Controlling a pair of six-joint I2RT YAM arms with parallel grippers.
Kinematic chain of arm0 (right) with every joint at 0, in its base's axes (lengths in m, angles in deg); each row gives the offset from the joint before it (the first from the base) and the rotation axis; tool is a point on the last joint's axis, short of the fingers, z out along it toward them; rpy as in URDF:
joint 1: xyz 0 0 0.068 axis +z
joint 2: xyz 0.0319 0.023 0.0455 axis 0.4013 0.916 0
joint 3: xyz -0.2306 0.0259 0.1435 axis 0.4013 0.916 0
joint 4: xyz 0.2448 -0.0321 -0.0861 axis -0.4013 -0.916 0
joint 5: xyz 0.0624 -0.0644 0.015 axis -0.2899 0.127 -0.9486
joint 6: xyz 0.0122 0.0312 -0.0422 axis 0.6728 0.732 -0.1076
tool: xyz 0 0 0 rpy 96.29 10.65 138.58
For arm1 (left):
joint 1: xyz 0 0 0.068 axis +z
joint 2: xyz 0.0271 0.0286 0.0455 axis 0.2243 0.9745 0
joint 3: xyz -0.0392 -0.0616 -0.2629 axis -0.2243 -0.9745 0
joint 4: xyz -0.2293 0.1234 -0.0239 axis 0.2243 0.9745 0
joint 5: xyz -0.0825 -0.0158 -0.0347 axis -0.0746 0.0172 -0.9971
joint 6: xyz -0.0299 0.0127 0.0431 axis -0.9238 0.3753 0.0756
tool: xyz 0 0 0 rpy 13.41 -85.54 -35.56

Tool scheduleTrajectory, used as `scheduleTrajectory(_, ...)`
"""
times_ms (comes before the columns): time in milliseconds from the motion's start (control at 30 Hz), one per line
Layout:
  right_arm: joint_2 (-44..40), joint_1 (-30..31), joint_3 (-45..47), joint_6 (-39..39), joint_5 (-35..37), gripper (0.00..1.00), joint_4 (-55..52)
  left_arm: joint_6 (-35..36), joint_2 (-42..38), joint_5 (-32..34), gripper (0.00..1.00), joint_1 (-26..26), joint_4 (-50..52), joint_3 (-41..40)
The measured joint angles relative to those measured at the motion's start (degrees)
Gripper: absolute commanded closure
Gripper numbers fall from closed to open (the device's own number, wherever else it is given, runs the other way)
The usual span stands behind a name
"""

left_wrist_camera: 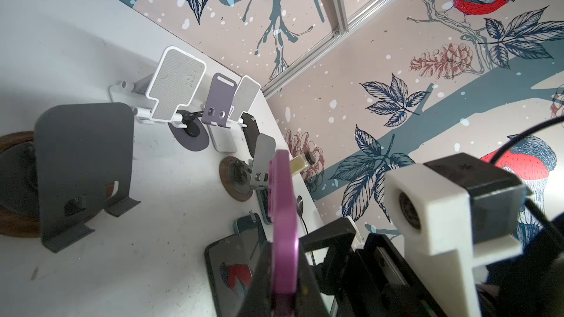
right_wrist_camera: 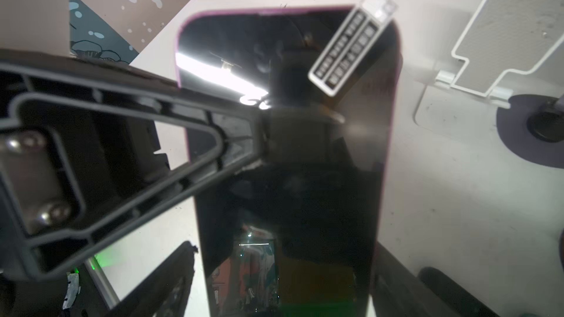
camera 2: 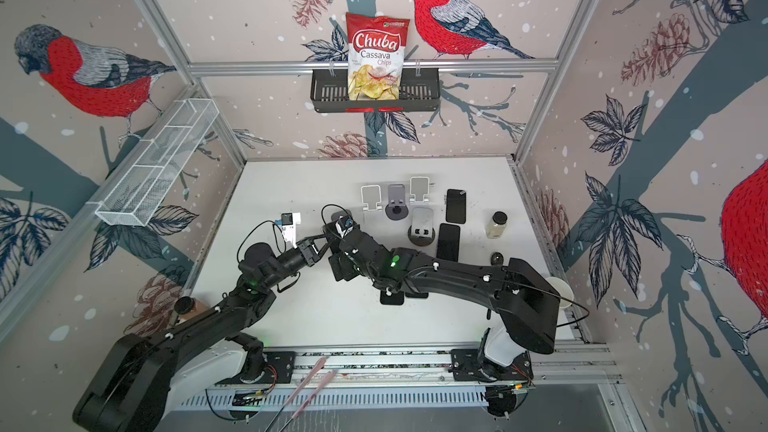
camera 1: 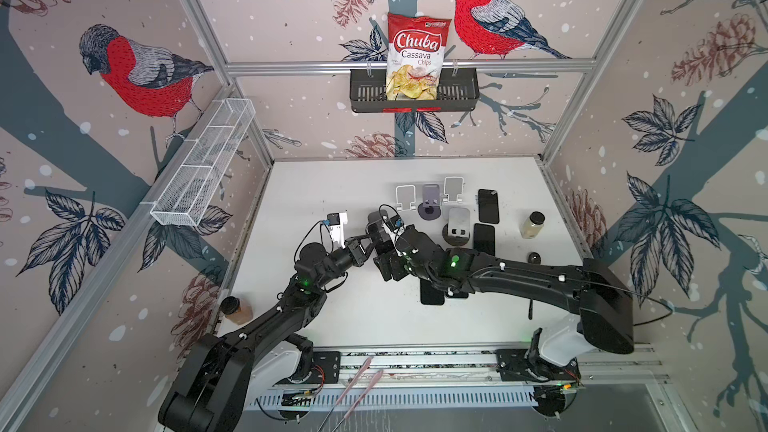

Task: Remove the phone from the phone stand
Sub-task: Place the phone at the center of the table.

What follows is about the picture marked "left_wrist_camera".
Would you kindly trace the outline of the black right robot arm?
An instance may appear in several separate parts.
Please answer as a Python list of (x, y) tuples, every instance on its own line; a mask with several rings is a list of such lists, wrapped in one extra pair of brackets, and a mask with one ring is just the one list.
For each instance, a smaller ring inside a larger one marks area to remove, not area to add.
[[(414, 266), (388, 236), (372, 233), (361, 249), (352, 249), (353, 227), (336, 220), (303, 238), (298, 216), (273, 217), (275, 229), (289, 229), (290, 269), (295, 288), (276, 286), (281, 251), (266, 243), (239, 309), (240, 316), (327, 316), (323, 295), (333, 295), (338, 316), (443, 316), (439, 295), (429, 291)], [(480, 316), (560, 316), (563, 314), (561, 250), (545, 231), (518, 257), (489, 266), (487, 283), (478, 284)]]

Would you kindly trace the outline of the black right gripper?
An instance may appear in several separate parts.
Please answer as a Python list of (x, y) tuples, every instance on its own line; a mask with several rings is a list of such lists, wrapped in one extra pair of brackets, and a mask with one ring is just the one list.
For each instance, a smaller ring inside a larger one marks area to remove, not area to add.
[[(295, 316), (331, 316), (323, 295), (335, 297), (337, 316), (445, 315), (387, 236), (370, 234), (354, 249), (356, 234), (354, 223), (340, 218), (300, 239)], [(327, 250), (325, 258), (311, 266), (305, 252), (319, 249)], [(237, 317), (273, 316), (272, 276), (266, 242)]]

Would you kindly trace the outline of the green phone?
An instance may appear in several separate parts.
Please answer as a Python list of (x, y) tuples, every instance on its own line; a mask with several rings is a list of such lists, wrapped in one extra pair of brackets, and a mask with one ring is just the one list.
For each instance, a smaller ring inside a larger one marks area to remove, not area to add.
[(258, 188), (256, 190), (256, 195), (258, 198), (259, 207), (261, 209), (263, 221), (265, 224), (271, 225), (272, 220), (269, 215), (269, 190), (267, 188)]

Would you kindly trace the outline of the round wooden phone stand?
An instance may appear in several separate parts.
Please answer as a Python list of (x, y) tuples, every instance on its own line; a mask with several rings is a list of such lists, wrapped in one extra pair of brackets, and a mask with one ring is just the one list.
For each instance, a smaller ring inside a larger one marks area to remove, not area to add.
[(224, 158), (219, 167), (220, 181), (226, 192), (236, 201), (245, 202), (253, 191), (267, 189), (270, 181), (270, 162), (276, 152), (276, 141), (259, 134), (252, 164), (234, 156)]

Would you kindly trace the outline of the black phone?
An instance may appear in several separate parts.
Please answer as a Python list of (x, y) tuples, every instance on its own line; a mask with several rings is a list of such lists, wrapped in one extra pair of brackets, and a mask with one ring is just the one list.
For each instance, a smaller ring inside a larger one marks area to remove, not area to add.
[(250, 211), (246, 216), (236, 219), (234, 232), (241, 238), (248, 260), (258, 258), (262, 245), (267, 241), (260, 216)]
[(273, 223), (272, 282), (277, 295), (293, 295), (298, 282), (298, 215), (289, 151), (270, 162), (269, 216)]
[(234, 234), (208, 245), (204, 258), (216, 314), (236, 316), (251, 287), (259, 257), (249, 261), (241, 238)]
[(257, 138), (260, 135), (260, 131), (255, 117), (252, 116), (251, 114), (244, 112), (242, 113), (241, 119), (243, 121), (242, 130), (245, 135), (245, 140), (247, 142), (248, 150), (249, 153), (251, 154), (251, 157), (254, 158)]

